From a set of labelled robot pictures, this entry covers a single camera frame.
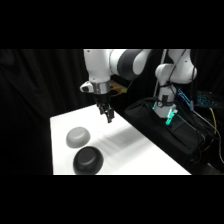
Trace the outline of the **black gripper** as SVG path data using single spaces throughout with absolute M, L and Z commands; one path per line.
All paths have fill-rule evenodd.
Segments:
M 111 103 L 111 95 L 110 93 L 106 94 L 95 94 L 94 99 L 96 101 L 96 105 L 99 107 L 100 114 L 103 115 L 104 112 L 104 107 L 107 108 L 106 110 L 106 117 L 108 123 L 111 123 L 112 120 L 114 119 L 114 110 L 110 106 Z

